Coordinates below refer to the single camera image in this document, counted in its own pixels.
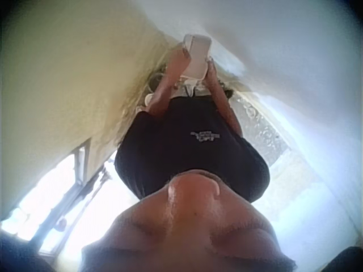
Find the man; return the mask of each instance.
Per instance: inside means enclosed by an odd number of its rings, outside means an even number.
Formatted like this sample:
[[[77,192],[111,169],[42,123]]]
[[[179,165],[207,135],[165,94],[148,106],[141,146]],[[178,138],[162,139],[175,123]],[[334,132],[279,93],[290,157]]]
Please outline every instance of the man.
[[[268,186],[268,167],[241,138],[213,62],[211,97],[171,99],[189,62],[186,50],[173,52],[128,130],[115,167],[141,200],[84,248],[83,271],[292,271],[250,204]]]

